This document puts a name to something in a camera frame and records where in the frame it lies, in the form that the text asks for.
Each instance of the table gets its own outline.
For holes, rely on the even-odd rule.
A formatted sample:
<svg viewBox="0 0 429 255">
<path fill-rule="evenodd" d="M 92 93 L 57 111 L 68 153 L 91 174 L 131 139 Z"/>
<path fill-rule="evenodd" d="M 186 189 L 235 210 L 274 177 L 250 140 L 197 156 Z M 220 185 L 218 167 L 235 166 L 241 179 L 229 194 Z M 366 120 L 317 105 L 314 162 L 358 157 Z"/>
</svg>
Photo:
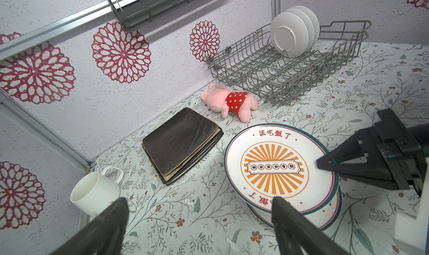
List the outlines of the table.
<svg viewBox="0 0 429 255">
<path fill-rule="evenodd" d="M 358 129 L 392 108 L 406 126 L 429 121 L 429 46 L 363 43 L 360 56 L 307 92 L 292 106 L 260 101 L 242 123 L 223 120 L 200 100 L 199 90 L 99 156 L 93 166 L 124 170 L 121 196 L 130 219 L 123 254 L 278 254 L 275 233 L 260 223 L 225 176 L 223 155 L 231 138 L 251 125 L 282 123 L 302 129 L 333 150 Z M 142 150 L 142 139 L 184 107 L 215 121 L 225 132 L 204 159 L 165 186 Z M 416 215 L 414 190 L 385 191 L 341 178 L 342 211 L 325 233 L 351 254 L 396 255 L 395 215 Z"/>
</svg>

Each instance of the orange sunburst pattern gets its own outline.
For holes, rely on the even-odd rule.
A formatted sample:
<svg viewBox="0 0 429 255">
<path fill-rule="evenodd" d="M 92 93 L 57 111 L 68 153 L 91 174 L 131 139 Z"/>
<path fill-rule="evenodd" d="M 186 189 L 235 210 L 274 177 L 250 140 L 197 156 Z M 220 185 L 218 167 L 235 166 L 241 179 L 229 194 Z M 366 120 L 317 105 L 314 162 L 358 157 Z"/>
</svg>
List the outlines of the orange sunburst pattern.
<svg viewBox="0 0 429 255">
<path fill-rule="evenodd" d="M 294 160 L 300 172 L 251 174 L 248 171 L 249 162 L 273 160 Z M 242 173 L 251 187 L 269 197 L 295 196 L 303 191 L 308 182 L 308 168 L 303 158 L 289 146 L 277 142 L 262 142 L 247 149 L 242 156 Z"/>
</svg>

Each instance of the plate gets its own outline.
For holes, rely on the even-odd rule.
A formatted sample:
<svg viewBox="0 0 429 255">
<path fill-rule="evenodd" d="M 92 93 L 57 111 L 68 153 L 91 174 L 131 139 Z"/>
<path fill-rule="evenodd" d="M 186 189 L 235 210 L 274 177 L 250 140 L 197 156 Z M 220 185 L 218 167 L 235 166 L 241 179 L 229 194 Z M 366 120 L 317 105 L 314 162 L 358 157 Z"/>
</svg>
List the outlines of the plate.
<svg viewBox="0 0 429 255">
<path fill-rule="evenodd" d="M 313 23 L 311 22 L 310 18 L 307 16 L 307 14 L 305 14 L 304 12 L 302 12 L 296 8 L 290 8 L 285 12 L 290 12 L 290 13 L 295 14 L 304 22 L 305 27 L 307 27 L 307 32 L 308 32 L 308 44 L 307 44 L 307 48 L 305 50 L 308 50 L 309 48 L 311 48 L 311 45 L 313 44 L 313 41 L 314 41 L 314 26 L 313 26 Z"/>
<path fill-rule="evenodd" d="M 282 124 L 244 129 L 228 144 L 224 167 L 228 181 L 246 203 L 271 212 L 281 196 L 302 214 L 323 208 L 339 185 L 336 172 L 318 169 L 328 150 L 308 133 Z"/>
<path fill-rule="evenodd" d="M 308 31 L 304 22 L 293 13 L 283 12 L 271 22 L 271 41 L 283 56 L 295 58 L 303 54 L 308 45 Z"/>
<path fill-rule="evenodd" d="M 309 215 L 305 215 L 309 221 L 311 221 L 314 226 L 319 228 L 319 230 L 326 230 L 337 220 L 341 212 L 341 206 L 343 202 L 343 196 L 341 195 L 341 190 L 338 188 L 337 196 L 332 199 L 332 201 L 327 204 L 322 209 L 318 210 Z M 257 209 L 252 208 L 249 204 L 247 205 L 250 211 L 264 224 L 274 228 L 271 222 L 271 213 L 266 213 Z"/>
<path fill-rule="evenodd" d="M 299 9 L 300 11 L 307 14 L 307 16 L 310 18 L 311 23 L 313 24 L 313 27 L 314 27 L 314 39 L 313 39 L 313 43 L 311 44 L 311 48 L 314 47 L 320 35 L 320 24 L 319 24 L 318 17 L 316 17 L 313 11 L 311 11 L 309 8 L 306 8 L 305 6 L 293 6 L 291 8 Z"/>
</svg>

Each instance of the pink plush toy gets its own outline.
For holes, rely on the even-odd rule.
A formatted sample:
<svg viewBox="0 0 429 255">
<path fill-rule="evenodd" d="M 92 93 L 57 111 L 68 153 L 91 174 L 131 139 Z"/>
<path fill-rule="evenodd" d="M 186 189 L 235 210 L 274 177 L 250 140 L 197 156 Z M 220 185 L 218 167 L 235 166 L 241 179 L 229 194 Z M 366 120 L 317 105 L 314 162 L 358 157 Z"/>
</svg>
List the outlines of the pink plush toy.
<svg viewBox="0 0 429 255">
<path fill-rule="evenodd" d="M 242 122 L 250 120 L 250 110 L 258 109 L 258 102 L 248 92 L 233 92 L 229 86 L 210 83 L 208 92 L 201 93 L 201 100 L 207 102 L 207 106 L 214 112 L 221 112 L 225 119 L 228 112 L 232 111 L 239 115 Z"/>
</svg>

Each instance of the mug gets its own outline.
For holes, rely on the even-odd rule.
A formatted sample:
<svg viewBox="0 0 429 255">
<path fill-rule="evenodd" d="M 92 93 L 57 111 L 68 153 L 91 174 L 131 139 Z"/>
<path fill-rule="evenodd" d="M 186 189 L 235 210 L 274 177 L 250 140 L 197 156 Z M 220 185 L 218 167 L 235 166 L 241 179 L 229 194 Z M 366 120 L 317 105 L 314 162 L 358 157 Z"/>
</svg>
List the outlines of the mug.
<svg viewBox="0 0 429 255">
<path fill-rule="evenodd" d="M 111 180 L 105 176 L 110 168 L 121 172 L 116 180 Z M 73 188 L 70 201 L 89 216 L 97 216 L 119 198 L 121 189 L 118 184 L 123 176 L 124 171 L 113 166 L 105 167 L 100 173 L 91 172 Z"/>
</svg>

